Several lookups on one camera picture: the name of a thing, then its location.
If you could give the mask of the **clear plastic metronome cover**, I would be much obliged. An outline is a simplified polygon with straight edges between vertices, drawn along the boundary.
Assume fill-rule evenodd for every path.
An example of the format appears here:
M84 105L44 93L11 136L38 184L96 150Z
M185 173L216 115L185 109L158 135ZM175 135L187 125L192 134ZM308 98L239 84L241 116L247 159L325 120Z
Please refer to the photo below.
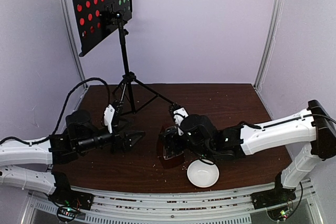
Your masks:
M164 127L159 139L163 144L163 158L172 159L184 154L183 146L179 142L179 134L175 126Z

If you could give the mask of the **red wooden metronome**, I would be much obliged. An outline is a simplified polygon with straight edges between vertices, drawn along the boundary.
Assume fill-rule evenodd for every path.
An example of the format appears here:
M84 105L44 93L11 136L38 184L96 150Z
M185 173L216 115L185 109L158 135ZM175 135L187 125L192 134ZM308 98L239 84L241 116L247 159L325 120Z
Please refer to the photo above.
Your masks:
M156 143L156 155L164 169L171 169L185 162L184 151L176 145L177 129L163 125Z

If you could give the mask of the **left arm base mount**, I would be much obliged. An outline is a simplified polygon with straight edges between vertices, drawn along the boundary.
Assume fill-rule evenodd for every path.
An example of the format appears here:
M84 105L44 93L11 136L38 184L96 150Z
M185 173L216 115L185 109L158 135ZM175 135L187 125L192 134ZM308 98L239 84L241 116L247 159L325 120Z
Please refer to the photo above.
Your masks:
M49 195L49 199L59 206L69 207L71 210L90 210L94 195L71 188L67 176L61 172L51 173L55 179L55 190Z

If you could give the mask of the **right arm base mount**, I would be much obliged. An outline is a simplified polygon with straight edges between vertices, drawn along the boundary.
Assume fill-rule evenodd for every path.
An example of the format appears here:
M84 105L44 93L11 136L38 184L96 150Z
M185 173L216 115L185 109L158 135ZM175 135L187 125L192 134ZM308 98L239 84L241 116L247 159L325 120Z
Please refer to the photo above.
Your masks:
M274 189L251 194L254 209L267 209L268 217L276 222L285 221L293 212L296 194L291 190L275 192Z

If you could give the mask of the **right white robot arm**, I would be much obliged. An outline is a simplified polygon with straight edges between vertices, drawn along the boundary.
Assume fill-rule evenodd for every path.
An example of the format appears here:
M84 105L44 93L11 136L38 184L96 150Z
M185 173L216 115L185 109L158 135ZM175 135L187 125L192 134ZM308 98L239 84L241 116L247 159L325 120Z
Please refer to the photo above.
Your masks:
M317 100L285 118L259 124L240 122L218 130L208 117L182 115L178 133L187 148L199 156L187 168L189 181L200 188L213 186L219 179L219 160L233 160L263 150L291 143L303 143L301 152L278 174L275 187L269 192L272 203L279 204L289 196L314 167L335 157L335 119Z

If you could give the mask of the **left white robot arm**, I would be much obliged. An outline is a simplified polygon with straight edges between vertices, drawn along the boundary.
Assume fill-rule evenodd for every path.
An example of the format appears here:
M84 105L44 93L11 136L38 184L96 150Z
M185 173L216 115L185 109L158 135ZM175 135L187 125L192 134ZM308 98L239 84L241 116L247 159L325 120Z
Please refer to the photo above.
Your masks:
M89 112L78 110L66 116L66 128L61 134L26 141L17 137L1 140L1 184L56 196L64 205L71 205L76 197L65 174L38 172L25 165L68 164L106 146L124 152L131 150L145 137L145 132L117 132L114 116L113 107L107 107L104 126L99 129L93 125Z

